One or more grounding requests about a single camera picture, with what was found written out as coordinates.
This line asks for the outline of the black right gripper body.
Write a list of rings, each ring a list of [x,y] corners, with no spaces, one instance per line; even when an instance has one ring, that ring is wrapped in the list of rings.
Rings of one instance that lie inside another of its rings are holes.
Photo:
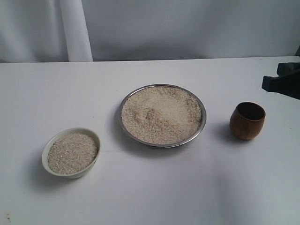
[[[279,63],[277,77],[264,76],[262,89],[295,99],[300,98],[300,63]]]

